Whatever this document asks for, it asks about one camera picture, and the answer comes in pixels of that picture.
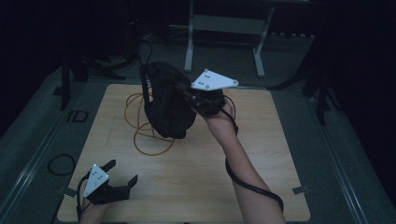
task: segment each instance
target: black bag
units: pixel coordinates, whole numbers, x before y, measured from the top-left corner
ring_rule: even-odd
[[[190,86],[189,79],[167,63],[149,63],[140,67],[145,113],[151,126],[162,136],[182,139],[194,123],[196,113],[175,86]],[[149,100],[150,81],[152,101]]]

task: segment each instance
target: triangular tracking marker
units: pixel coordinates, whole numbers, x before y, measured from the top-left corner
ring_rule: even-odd
[[[106,174],[105,171],[103,171],[99,166],[94,164],[91,169],[90,178],[88,179],[88,183],[85,187],[83,196],[88,197],[107,180],[108,174]]]
[[[191,87],[201,91],[214,91],[224,88],[238,86],[238,81],[222,76],[220,74],[211,72],[207,69],[191,83]]]

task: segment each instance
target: wooden tabletop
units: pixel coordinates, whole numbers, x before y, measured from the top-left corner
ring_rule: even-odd
[[[187,130],[184,139],[159,156],[147,156],[136,150],[164,151],[169,142],[136,133],[146,117],[137,115],[139,99],[126,110],[127,98],[140,93],[134,85],[109,85],[86,144],[81,152],[69,188],[76,189],[79,180],[93,164],[104,165],[116,160],[109,172],[109,184],[126,186],[138,175],[131,189],[131,199],[113,203],[105,220],[108,222],[241,222],[243,221],[228,177],[224,154],[202,118]],[[290,155],[276,108],[269,91],[227,89],[236,106],[238,136],[253,165],[271,191],[284,201],[288,221],[306,221],[310,213],[304,195],[294,194],[300,180]],[[58,218],[77,221],[76,199],[64,197]]]

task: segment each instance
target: table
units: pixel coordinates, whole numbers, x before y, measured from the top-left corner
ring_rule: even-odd
[[[108,86],[69,188],[76,189],[94,163],[104,165],[115,159],[117,165],[108,172],[111,186],[125,186],[134,175],[139,179],[130,200],[110,206],[106,222],[243,221],[225,171],[224,154],[202,118],[197,117],[186,138],[177,139],[162,155],[146,156],[135,149],[136,129],[126,122],[124,108],[128,96],[138,92],[140,86]],[[286,220],[308,220],[304,195],[292,191],[301,183],[271,93],[247,89],[226,89],[224,93],[235,103],[238,136],[253,165],[285,203]],[[131,103],[126,118],[133,123],[137,111],[138,102]],[[163,147],[152,138],[136,143],[144,150]],[[58,218],[77,221],[76,199],[64,197]]]
[[[290,0],[291,2],[307,2],[309,0]],[[262,0],[262,2],[282,2],[282,0]],[[253,48],[253,58],[256,64],[257,76],[264,77],[264,68],[262,65],[262,46],[268,33],[271,19],[274,15],[275,7],[271,6],[265,20],[253,20],[243,18],[228,18],[220,16],[208,16],[194,14],[194,1],[190,0],[190,18],[189,18],[189,41],[187,45],[186,60],[184,70],[190,72],[192,69],[193,55],[193,31],[206,30],[216,32],[227,32],[237,34],[259,35],[258,45]]]

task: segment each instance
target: dark background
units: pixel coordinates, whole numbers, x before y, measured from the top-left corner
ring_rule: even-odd
[[[106,57],[111,49],[122,53],[117,38],[125,38],[126,19],[138,18],[164,38],[166,24],[188,22],[189,1],[132,2],[134,7],[124,11],[122,1],[2,1],[0,135],[68,50],[79,49],[93,58]],[[326,64],[329,84],[395,203],[396,7],[392,1],[340,2],[276,4],[270,32],[317,37],[308,64]],[[208,3],[204,8],[221,7]]]

